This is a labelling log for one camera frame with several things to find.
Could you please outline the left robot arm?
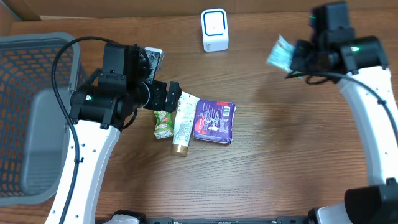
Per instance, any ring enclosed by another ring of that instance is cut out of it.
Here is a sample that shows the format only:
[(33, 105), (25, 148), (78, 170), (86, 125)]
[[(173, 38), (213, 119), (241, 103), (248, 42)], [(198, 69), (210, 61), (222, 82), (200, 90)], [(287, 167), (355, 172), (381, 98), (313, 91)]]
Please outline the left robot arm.
[(174, 112), (177, 82), (155, 80), (164, 51), (107, 42), (103, 66), (61, 106), (70, 127), (68, 151), (47, 223), (94, 223), (104, 173), (123, 129), (139, 108)]

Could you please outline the purple snack package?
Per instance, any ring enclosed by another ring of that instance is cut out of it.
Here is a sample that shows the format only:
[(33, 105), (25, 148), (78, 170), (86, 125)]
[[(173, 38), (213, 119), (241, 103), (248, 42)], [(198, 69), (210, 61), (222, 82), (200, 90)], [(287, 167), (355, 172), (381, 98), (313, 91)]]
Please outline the purple snack package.
[(236, 105), (233, 102), (199, 100), (196, 105), (193, 137), (203, 141), (231, 144)]

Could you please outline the green yellow juice carton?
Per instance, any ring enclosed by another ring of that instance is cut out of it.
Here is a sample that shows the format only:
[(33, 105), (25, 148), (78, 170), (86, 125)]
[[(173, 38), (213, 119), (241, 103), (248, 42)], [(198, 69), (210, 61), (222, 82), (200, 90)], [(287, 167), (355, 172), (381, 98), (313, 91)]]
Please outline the green yellow juice carton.
[(170, 138), (174, 135), (172, 114), (166, 111), (154, 111), (156, 118), (154, 136), (157, 139)]

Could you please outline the white Pantene tube gold cap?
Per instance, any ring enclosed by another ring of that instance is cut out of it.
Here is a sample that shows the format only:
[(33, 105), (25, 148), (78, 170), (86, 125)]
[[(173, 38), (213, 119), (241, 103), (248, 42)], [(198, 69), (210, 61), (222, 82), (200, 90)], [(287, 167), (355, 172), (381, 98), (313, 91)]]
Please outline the white Pantene tube gold cap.
[(182, 92), (178, 100), (172, 142), (172, 154), (175, 156), (185, 157), (187, 155), (195, 110), (199, 100), (198, 97), (185, 92)]

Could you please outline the mint green wipes pack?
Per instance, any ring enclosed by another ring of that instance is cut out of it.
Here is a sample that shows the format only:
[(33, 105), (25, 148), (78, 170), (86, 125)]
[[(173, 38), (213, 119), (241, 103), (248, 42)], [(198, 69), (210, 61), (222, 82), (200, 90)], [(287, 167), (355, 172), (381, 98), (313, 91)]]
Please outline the mint green wipes pack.
[(290, 69), (294, 50), (295, 47), (288, 43), (281, 35), (279, 35), (279, 38), (273, 46), (266, 62), (269, 65), (275, 66), (285, 71), (286, 73), (296, 73)]

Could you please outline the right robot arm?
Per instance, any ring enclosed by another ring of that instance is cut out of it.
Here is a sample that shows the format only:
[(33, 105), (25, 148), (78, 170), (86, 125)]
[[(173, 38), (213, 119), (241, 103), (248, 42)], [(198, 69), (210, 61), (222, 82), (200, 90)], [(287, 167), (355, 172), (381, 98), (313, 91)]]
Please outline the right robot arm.
[(387, 55), (377, 37), (356, 37), (345, 2), (313, 8), (310, 26), (312, 38), (296, 43), (289, 77), (339, 86), (363, 145), (368, 186), (347, 190), (341, 203), (311, 210), (308, 220), (396, 223), (397, 105)]

